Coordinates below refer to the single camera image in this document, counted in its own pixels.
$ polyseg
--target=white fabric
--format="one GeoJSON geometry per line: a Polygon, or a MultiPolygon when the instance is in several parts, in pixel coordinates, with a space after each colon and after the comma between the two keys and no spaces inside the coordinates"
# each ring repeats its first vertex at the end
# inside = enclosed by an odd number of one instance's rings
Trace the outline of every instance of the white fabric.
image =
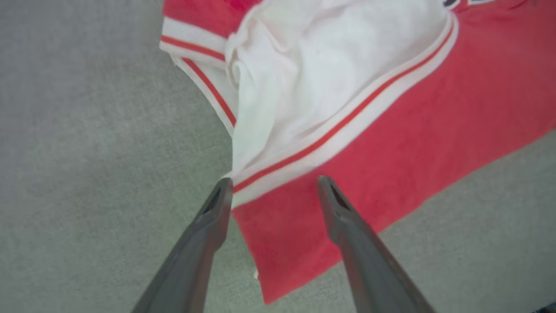
{"type": "Polygon", "coordinates": [[[239,91],[233,173],[271,158],[334,116],[373,79],[438,38],[438,0],[266,0],[226,46],[239,91]]]}

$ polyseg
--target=gray surface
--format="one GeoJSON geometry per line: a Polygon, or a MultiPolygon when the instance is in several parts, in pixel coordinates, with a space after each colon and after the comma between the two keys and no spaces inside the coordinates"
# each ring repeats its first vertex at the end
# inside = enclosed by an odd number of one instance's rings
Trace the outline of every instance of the gray surface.
{"type": "MultiPolygon", "coordinates": [[[[219,176],[230,140],[157,48],[160,1],[0,2],[0,311],[125,312],[219,176]]],[[[382,233],[441,312],[556,300],[556,134],[382,233]]],[[[265,307],[237,224],[207,312],[352,311],[342,265],[265,307]]]]}

